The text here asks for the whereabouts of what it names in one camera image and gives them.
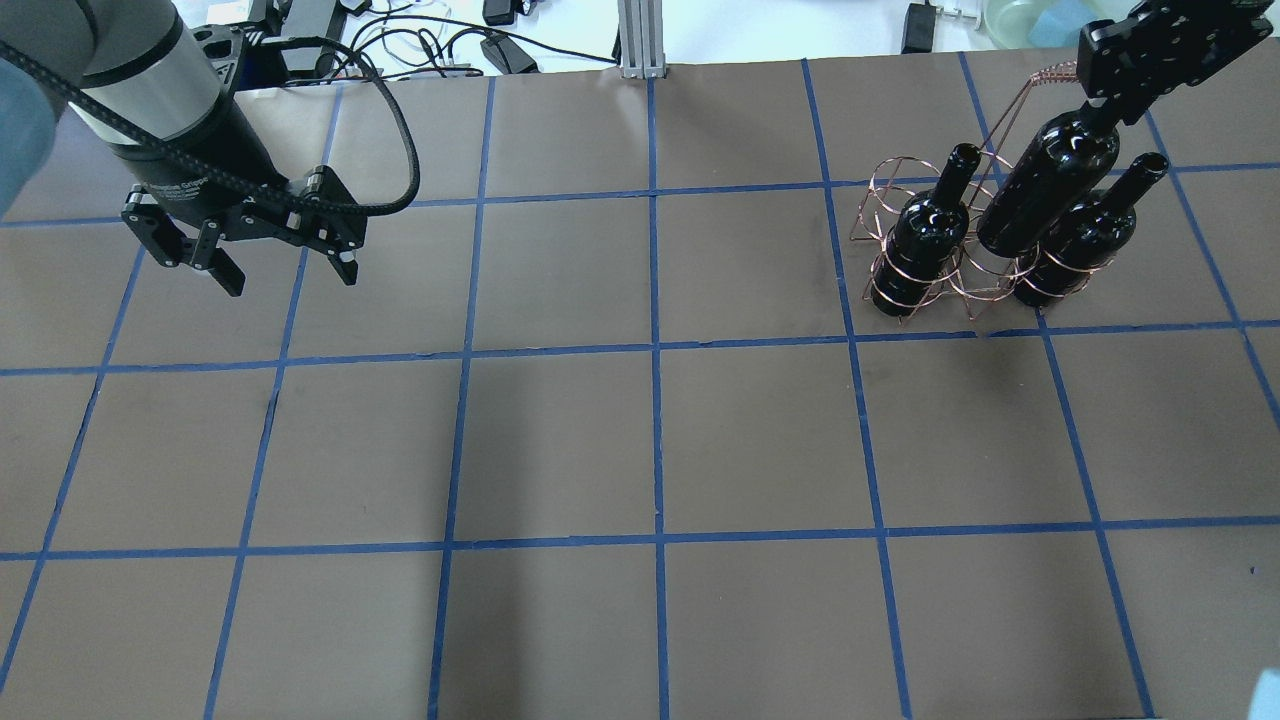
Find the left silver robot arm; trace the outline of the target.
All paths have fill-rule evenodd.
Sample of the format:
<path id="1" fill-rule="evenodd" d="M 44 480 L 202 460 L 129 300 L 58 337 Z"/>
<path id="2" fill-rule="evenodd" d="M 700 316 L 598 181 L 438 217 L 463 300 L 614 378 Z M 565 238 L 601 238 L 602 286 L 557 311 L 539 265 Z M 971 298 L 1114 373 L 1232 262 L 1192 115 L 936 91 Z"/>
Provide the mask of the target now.
<path id="1" fill-rule="evenodd" d="M 328 167 L 287 179 L 236 101 L 237 73 L 220 74 L 205 44 L 169 1 L 5 1 L 3 4 L 3 208 L 40 173 L 58 122 L 72 108 L 15 59 L 20 53 L 168 146 L 205 161 L 182 167 L 145 147 L 82 105 L 74 113 L 134 177 L 122 209 L 151 258 L 210 275 L 236 297 L 244 273 L 225 251 L 242 240 L 274 238 L 324 255 L 355 284 L 367 223 L 292 210 L 218 183 L 219 169 L 303 200 L 349 202 Z"/>

